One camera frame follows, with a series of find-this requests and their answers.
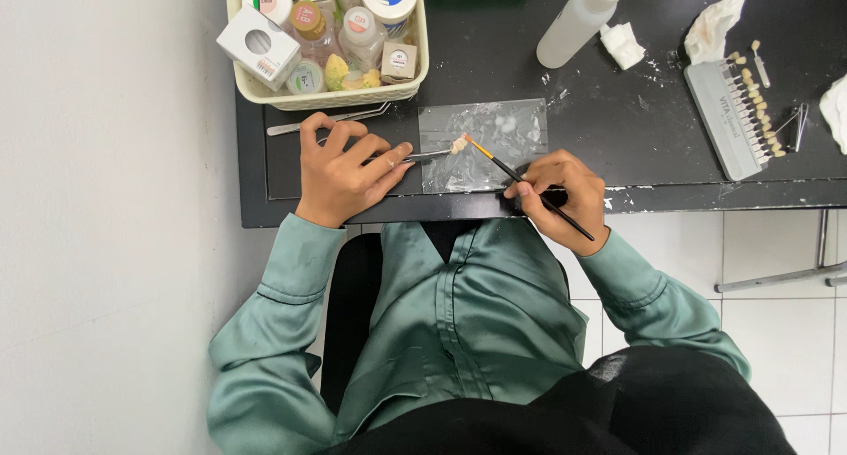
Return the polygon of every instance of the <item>paintbrush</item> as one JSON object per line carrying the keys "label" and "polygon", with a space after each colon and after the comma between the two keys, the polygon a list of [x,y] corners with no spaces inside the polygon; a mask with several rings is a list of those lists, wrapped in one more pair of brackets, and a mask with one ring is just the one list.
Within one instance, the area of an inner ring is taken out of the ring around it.
{"label": "paintbrush", "polygon": [[[514,170],[512,170],[511,168],[509,168],[509,166],[505,165],[503,162],[500,162],[500,159],[498,159],[497,157],[492,156],[490,152],[488,152],[488,151],[487,151],[487,150],[486,150],[483,146],[480,146],[479,144],[477,144],[477,143],[476,143],[476,141],[475,141],[475,140],[473,140],[473,139],[471,138],[471,136],[469,136],[467,133],[462,134],[461,136],[462,136],[463,138],[465,138],[465,140],[466,140],[467,142],[470,142],[470,143],[471,143],[471,144],[473,144],[473,145],[474,145],[477,149],[479,149],[479,150],[480,150],[480,152],[482,152],[482,153],[483,153],[486,157],[490,158],[490,159],[491,159],[491,161],[492,161],[494,164],[496,164],[496,165],[497,165],[497,167],[499,167],[499,168],[503,169],[503,172],[507,173],[507,174],[509,175],[509,177],[511,177],[512,179],[514,179],[514,181],[515,181],[515,182],[523,182],[523,181],[524,181],[524,179],[521,179],[521,177],[520,177],[519,175],[517,175],[517,173],[516,173]],[[552,210],[552,211],[555,211],[555,212],[556,212],[556,215],[558,215],[559,217],[564,218],[564,219],[565,219],[565,221],[566,221],[566,222],[568,222],[568,223],[570,223],[570,224],[571,224],[571,226],[572,226],[572,227],[574,227],[575,229],[577,229],[577,231],[578,231],[579,233],[582,233],[582,234],[585,236],[585,238],[587,238],[587,239],[589,239],[589,240],[591,240],[591,241],[594,241],[594,237],[593,237],[593,236],[591,236],[591,233],[588,233],[587,231],[585,231],[585,229],[584,229],[584,228],[580,227],[580,226],[579,226],[579,223],[577,223],[575,220],[573,220],[573,218],[568,217],[568,216],[565,214],[565,212],[564,212],[564,211],[562,211],[561,209],[559,209],[559,207],[556,207],[555,205],[553,205],[553,204],[552,204],[549,200],[547,200],[544,196],[539,196],[539,198],[540,198],[540,199],[541,199],[541,201],[544,203],[544,206],[545,206],[545,207],[549,208],[549,209],[550,209],[550,210]]]}

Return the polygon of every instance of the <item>brush handle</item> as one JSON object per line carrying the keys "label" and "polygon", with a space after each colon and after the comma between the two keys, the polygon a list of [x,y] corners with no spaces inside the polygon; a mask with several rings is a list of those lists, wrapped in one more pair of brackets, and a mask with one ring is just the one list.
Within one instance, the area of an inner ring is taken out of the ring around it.
{"label": "brush handle", "polygon": [[[517,175],[514,170],[509,168],[509,166],[505,165],[503,162],[500,162],[500,159],[498,159],[497,157],[491,157],[491,160],[494,162],[494,164],[497,165],[497,167],[501,168],[503,172],[509,174],[509,177],[514,179],[515,182],[524,182],[524,179],[521,179],[520,175]],[[582,233],[585,238],[589,239],[590,241],[594,241],[594,237],[591,236],[591,233],[585,231],[584,228],[579,226],[579,223],[577,223],[573,218],[568,217],[565,212],[562,211],[559,207],[553,205],[549,200],[547,200],[546,197],[542,195],[539,195],[539,198],[541,199],[541,202],[544,203],[545,207],[549,208],[552,211],[555,211],[556,215],[564,218],[566,222],[570,223],[572,227],[577,229],[577,232]]]}

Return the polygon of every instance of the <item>black fabric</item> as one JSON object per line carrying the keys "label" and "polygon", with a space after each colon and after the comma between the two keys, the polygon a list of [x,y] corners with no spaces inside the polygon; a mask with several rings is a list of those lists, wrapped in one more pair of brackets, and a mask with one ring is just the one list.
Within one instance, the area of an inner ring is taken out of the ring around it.
{"label": "black fabric", "polygon": [[421,227],[423,227],[423,231],[429,237],[429,241],[432,242],[438,254],[441,255],[441,259],[444,260],[444,263],[447,263],[450,261],[450,254],[453,253],[456,238],[459,238],[463,233],[478,228],[482,222],[482,220],[421,222]]}
{"label": "black fabric", "polygon": [[335,415],[365,347],[381,284],[379,233],[360,234],[344,243],[335,260],[330,286],[320,385],[320,395]]}
{"label": "black fabric", "polygon": [[562,378],[526,406],[439,402],[320,453],[796,452],[765,403],[722,359],[637,346]]}

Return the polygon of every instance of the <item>person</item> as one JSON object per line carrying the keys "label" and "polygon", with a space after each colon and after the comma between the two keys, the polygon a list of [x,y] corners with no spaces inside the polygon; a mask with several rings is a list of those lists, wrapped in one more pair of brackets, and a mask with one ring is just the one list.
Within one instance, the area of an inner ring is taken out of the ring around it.
{"label": "person", "polygon": [[[321,127],[331,129],[323,147]],[[334,414],[312,384],[320,359],[306,349],[340,226],[400,182],[412,145],[392,149],[323,113],[300,137],[299,205],[256,292],[209,346],[220,374],[207,425],[226,455],[793,453],[712,305],[604,225],[603,180],[565,150],[505,192],[538,231],[525,218],[486,220],[442,254],[418,222],[384,226],[367,341]],[[595,241],[544,208],[551,185],[564,187],[562,211]],[[587,318],[538,232],[577,255],[630,348],[581,365]]]}

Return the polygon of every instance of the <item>shirt cuff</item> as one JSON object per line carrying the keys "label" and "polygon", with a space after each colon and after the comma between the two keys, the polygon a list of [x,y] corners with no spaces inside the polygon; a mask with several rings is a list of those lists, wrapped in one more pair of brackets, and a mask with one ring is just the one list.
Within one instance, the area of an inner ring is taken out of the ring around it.
{"label": "shirt cuff", "polygon": [[599,252],[577,261],[604,303],[624,308],[650,304],[667,283],[614,229]]}
{"label": "shirt cuff", "polygon": [[258,293],[287,304],[306,304],[322,297],[335,248],[345,233],[289,213],[276,234]]}

